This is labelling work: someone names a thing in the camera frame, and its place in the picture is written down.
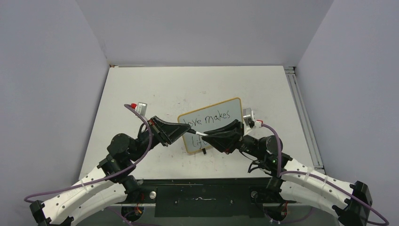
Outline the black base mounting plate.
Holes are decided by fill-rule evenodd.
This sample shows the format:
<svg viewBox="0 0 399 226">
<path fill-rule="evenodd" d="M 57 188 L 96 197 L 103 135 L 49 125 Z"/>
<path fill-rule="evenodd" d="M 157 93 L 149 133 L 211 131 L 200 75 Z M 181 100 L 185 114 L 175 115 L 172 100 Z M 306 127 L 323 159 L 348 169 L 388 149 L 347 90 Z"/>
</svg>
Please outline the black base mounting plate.
<svg viewBox="0 0 399 226">
<path fill-rule="evenodd" d="M 154 216 L 263 217 L 261 206 L 272 211 L 286 201 L 268 187 L 270 178 L 146 179 L 121 203 L 120 212 L 137 221 L 151 207 Z"/>
</svg>

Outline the aluminium rail right side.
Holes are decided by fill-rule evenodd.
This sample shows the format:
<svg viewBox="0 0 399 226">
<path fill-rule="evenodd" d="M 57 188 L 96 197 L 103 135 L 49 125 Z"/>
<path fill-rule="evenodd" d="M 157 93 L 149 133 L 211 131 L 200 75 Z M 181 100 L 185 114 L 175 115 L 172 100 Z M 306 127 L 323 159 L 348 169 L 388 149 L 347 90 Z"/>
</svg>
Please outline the aluminium rail right side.
<svg viewBox="0 0 399 226">
<path fill-rule="evenodd" d="M 320 173 L 326 173 L 325 167 L 320 155 L 319 147 L 314 135 L 314 131 L 309 119 L 303 97 L 297 82 L 297 76 L 295 73 L 295 67 L 288 66 L 284 67 L 285 75 L 287 77 L 288 85 L 290 87 L 295 107 L 297 109 L 301 126 L 303 128 L 305 140 L 310 151 L 311 160 L 313 162 L 314 169 Z"/>
</svg>

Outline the white whiteboard marker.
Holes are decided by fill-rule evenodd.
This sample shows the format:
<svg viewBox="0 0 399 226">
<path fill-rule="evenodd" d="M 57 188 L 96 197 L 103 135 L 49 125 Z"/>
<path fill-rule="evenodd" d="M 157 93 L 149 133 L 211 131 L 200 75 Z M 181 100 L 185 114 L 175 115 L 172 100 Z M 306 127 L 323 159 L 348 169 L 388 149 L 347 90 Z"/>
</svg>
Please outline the white whiteboard marker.
<svg viewBox="0 0 399 226">
<path fill-rule="evenodd" d="M 196 131 L 195 134 L 196 134 L 196 135 L 199 135 L 199 136 L 202 136 L 202 137 L 203 137 L 203 136 L 207 136 L 207 134 L 202 133 L 202 132 L 198 132 L 198 131 Z"/>
</svg>

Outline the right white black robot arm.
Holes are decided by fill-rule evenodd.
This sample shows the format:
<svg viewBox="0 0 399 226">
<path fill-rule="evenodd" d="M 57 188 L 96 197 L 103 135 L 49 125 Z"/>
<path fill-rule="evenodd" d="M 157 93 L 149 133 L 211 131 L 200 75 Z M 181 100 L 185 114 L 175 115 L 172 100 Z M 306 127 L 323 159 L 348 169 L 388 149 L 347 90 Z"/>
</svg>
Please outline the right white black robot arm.
<svg viewBox="0 0 399 226">
<path fill-rule="evenodd" d="M 266 187 L 273 202 L 293 201 L 312 206 L 336 217 L 343 226 L 365 226 L 372 199 L 368 186 L 360 181 L 344 182 L 300 163 L 282 152 L 282 141 L 276 133 L 255 138 L 249 134 L 260 121 L 249 127 L 235 120 L 220 129 L 206 131 L 202 139 L 216 150 L 230 154 L 235 150 L 255 157 L 248 171 L 260 169 L 271 178 Z"/>
</svg>

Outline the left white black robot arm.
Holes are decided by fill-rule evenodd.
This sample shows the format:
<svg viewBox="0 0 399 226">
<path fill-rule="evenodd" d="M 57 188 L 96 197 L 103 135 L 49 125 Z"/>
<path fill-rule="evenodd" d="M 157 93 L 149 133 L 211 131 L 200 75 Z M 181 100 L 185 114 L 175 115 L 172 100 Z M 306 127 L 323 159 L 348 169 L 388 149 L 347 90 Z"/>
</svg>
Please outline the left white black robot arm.
<svg viewBox="0 0 399 226">
<path fill-rule="evenodd" d="M 168 146 L 191 131 L 189 124 L 166 122 L 153 116 L 143 123 L 132 138 L 115 135 L 108 154 L 86 176 L 71 187 L 57 190 L 46 201 L 32 201 L 30 210 L 39 226 L 75 226 L 80 220 L 112 204 L 140 198 L 140 185 L 131 175 L 136 165 L 156 145 Z"/>
</svg>

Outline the yellow framed small whiteboard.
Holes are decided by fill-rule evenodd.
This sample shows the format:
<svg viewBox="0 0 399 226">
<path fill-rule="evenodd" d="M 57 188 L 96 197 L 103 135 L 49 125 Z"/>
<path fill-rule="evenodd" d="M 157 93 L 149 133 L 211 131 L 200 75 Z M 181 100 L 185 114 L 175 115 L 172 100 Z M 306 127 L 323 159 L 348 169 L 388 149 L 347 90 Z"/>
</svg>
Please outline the yellow framed small whiteboard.
<svg viewBox="0 0 399 226">
<path fill-rule="evenodd" d="M 218 129 L 228 125 L 234 120 L 243 121 L 242 104 L 239 97 L 209 105 L 177 117 L 179 123 L 185 123 L 200 133 Z M 201 136 L 195 133 L 183 135 L 184 146 L 187 153 L 196 153 L 202 149 L 211 148 L 211 145 L 203 141 Z"/>
</svg>

